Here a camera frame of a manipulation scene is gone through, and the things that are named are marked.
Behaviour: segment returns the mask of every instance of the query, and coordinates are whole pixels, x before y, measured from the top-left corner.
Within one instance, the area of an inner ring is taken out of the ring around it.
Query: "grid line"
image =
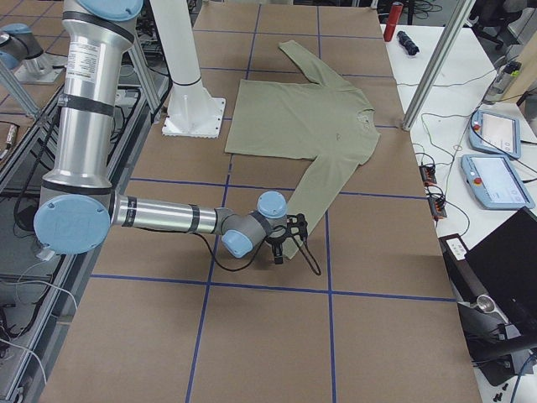
[[[231,67],[200,67],[200,70],[218,70],[218,71],[246,71],[250,73],[277,73],[277,74],[304,74],[301,71],[279,71],[279,70],[257,70],[257,69],[238,69]],[[394,78],[393,76],[384,76],[376,74],[340,74],[343,77],[367,77],[367,78]]]
[[[227,170],[227,178],[226,178],[226,185],[224,186],[224,194],[222,196],[222,207],[226,206],[226,199],[227,199],[227,190],[229,189],[229,180],[231,178],[232,174],[232,167],[233,167],[233,154],[229,156],[229,166]],[[196,336],[196,345],[194,347],[194,354],[192,357],[192,365],[190,367],[190,377],[188,381],[188,387],[186,390],[186,397],[185,397],[185,403],[190,403],[190,397],[192,395],[192,387],[194,385],[194,377],[196,375],[196,364],[198,360],[198,353],[200,351],[200,345],[201,345],[201,334],[203,332],[203,325],[205,324],[205,315],[207,312],[207,304],[209,302],[209,295],[211,292],[211,281],[212,281],[212,274],[215,269],[215,263],[216,263],[216,251],[218,250],[218,241],[220,237],[215,237],[215,243],[212,250],[213,256],[211,257],[211,267],[209,268],[209,275],[207,276],[207,283],[206,283],[206,290],[205,290],[205,296],[203,297],[203,305],[201,307],[201,315],[200,315],[200,323],[198,325],[198,333]]]
[[[258,16],[256,17],[256,20],[255,20],[255,28],[253,29],[253,32],[251,33],[251,34],[253,34],[253,36],[252,36],[252,46],[250,47],[250,55],[248,57],[248,67],[246,68],[246,75],[244,77],[246,80],[250,76],[250,67],[252,66],[252,57],[253,57],[253,47],[255,45],[255,37],[256,37],[257,32],[258,32],[259,16],[260,15],[261,15],[261,4],[258,5]]]
[[[332,294],[333,296],[360,296],[366,298],[383,298],[389,300],[411,300],[411,301],[429,301],[429,302],[456,302],[455,298],[443,296],[411,296],[405,294],[384,294],[378,292],[362,292],[362,291],[344,291],[344,290],[323,290],[315,288],[300,288],[300,287],[283,287],[277,285],[258,285],[258,284],[242,284],[242,283],[225,283],[218,281],[198,281],[198,280],[182,280],[170,279],[164,277],[140,277],[136,275],[107,275],[94,274],[91,278],[109,279],[109,280],[127,280],[127,281],[150,281],[155,283],[176,283],[186,285],[210,285],[211,287],[222,288],[241,288],[249,290],[267,290],[267,291],[283,291],[297,292],[305,294]]]
[[[12,12],[15,10],[15,8],[17,8],[18,6],[20,6],[22,4],[24,0],[18,0],[18,3],[15,7],[13,7],[11,10],[9,10],[7,13],[5,13],[2,17],[0,17],[0,21],[2,21],[4,18],[6,17],[12,17]]]
[[[317,10],[317,48],[319,49],[319,59],[321,57],[321,16],[319,13],[319,6],[316,7]]]
[[[326,275],[328,277],[328,319],[330,326],[330,362],[332,381],[332,403],[337,403],[336,382],[336,344],[334,340],[334,306],[332,301],[332,264],[330,251],[330,219],[325,212],[325,238],[326,238]]]
[[[258,32],[254,31],[235,31],[235,30],[220,30],[220,29],[192,29],[194,32],[212,32],[216,34],[259,34],[259,35],[281,35],[281,36],[310,36],[320,38],[344,38],[344,39],[372,39],[379,40],[382,36],[359,36],[359,35],[323,35],[323,34],[292,34],[286,32]]]
[[[211,182],[197,181],[174,181],[171,179],[153,179],[153,178],[131,178],[131,181],[136,182],[155,182],[155,183],[170,183],[174,185],[191,185],[191,186],[214,186],[214,187],[229,187],[232,189],[254,189],[260,191],[295,191],[294,187],[271,187],[271,186],[254,186],[254,185],[235,185],[235,184],[220,184]],[[392,199],[412,199],[412,200],[427,200],[426,196],[411,196],[411,195],[390,195],[384,193],[366,193],[361,191],[340,191],[340,195],[344,196],[369,196],[369,197],[387,197]]]

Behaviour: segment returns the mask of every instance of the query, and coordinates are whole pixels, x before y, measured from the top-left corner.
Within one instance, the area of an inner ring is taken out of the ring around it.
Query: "office chair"
[[[476,36],[497,44],[496,50],[500,50],[503,41],[498,36],[522,16],[525,8],[535,7],[534,3],[534,0],[477,0],[470,12],[470,20],[477,20],[472,31]],[[484,31],[486,27],[499,27],[499,30],[496,35],[490,35]]]

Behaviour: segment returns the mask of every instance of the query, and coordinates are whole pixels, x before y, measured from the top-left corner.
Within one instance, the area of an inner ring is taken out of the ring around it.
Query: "white label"
[[[67,59],[66,78],[78,79],[95,84],[99,47],[92,44],[71,42]]]
[[[457,260],[464,260],[464,256],[465,254],[467,254],[467,250],[464,248],[459,238],[448,239],[446,240],[446,243],[447,246],[450,247],[451,252],[455,255],[455,258]]]

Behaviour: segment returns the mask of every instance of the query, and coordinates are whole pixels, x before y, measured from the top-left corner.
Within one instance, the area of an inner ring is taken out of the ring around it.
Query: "brown table surface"
[[[32,29],[39,44],[45,52],[57,55],[67,55],[69,50],[69,34],[61,24],[63,3],[46,0],[1,0],[0,28],[15,23],[26,24]],[[63,84],[64,73],[52,84],[35,85],[23,84],[38,107],[44,107],[58,88]],[[20,143],[34,120],[25,116],[15,98],[0,86],[0,121],[12,122],[21,126],[17,134],[17,144]],[[3,149],[9,126],[0,123],[0,149]],[[0,162],[2,166],[8,158]]]
[[[240,213],[289,196],[308,161],[223,151],[240,79],[305,82],[288,39],[365,91],[380,143],[310,235],[321,277],[268,249],[230,274],[196,237],[113,228],[41,402],[479,402],[376,13],[209,3],[195,37],[220,137],[164,137],[163,118],[129,195]]]

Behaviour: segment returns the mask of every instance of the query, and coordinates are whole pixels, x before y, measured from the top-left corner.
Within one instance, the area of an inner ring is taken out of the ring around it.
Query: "olive green shirt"
[[[309,84],[241,80],[226,152],[313,160],[289,200],[289,214],[305,214],[310,231],[378,142],[373,106],[293,40],[279,48]],[[294,243],[284,244],[292,258]]]

